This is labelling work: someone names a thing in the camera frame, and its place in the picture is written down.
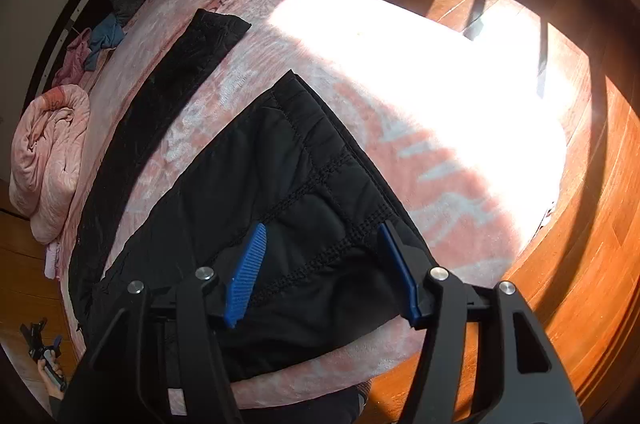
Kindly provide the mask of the person's left hand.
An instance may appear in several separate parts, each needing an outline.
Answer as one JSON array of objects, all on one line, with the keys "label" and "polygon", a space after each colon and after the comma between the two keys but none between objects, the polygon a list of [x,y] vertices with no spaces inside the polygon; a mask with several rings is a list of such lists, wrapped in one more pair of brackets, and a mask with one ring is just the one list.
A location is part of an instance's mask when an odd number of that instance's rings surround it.
[{"label": "person's left hand", "polygon": [[62,378],[64,373],[56,361],[54,352],[45,352],[43,357],[38,360],[37,368],[40,378],[42,378],[44,386],[46,386],[48,395],[62,400],[64,398],[64,392],[60,389],[60,385],[55,381],[54,377],[57,375],[59,378]]}]

